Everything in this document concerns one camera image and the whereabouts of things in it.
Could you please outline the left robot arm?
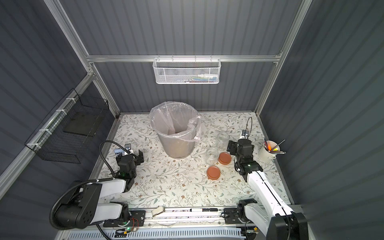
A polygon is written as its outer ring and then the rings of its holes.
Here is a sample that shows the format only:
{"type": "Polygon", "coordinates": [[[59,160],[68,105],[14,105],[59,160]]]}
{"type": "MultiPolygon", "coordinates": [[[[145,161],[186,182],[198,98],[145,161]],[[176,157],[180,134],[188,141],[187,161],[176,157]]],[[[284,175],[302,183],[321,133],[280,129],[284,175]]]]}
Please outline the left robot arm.
{"type": "Polygon", "coordinates": [[[116,160],[120,170],[115,178],[74,183],[57,200],[49,214],[50,223],[55,229],[84,229],[105,221],[117,221],[114,226],[125,227],[132,222],[128,204],[102,204],[99,200],[131,189],[137,176],[137,166],[144,162],[144,153],[120,154],[116,160]]]}

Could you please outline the oatmeal jar orange lid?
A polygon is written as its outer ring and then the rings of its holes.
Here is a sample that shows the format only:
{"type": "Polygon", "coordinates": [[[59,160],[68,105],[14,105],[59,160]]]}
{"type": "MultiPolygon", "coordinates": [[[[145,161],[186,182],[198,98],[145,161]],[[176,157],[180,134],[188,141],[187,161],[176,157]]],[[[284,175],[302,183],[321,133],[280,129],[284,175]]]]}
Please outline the oatmeal jar orange lid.
{"type": "Polygon", "coordinates": [[[217,163],[219,158],[219,150],[215,147],[208,148],[205,152],[205,161],[209,166],[213,166],[217,163]]]}

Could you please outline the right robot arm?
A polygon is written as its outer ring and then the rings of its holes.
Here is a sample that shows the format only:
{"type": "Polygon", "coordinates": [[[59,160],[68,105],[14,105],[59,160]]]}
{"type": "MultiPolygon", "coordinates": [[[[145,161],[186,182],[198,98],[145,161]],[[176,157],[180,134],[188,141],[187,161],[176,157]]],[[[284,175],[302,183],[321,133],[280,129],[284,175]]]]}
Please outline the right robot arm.
{"type": "Polygon", "coordinates": [[[229,141],[227,151],[235,156],[235,170],[255,191],[262,207],[254,199],[241,200],[237,213],[243,222],[252,222],[267,240],[308,240],[308,221],[287,205],[254,160],[254,145],[248,139],[229,141]]]}

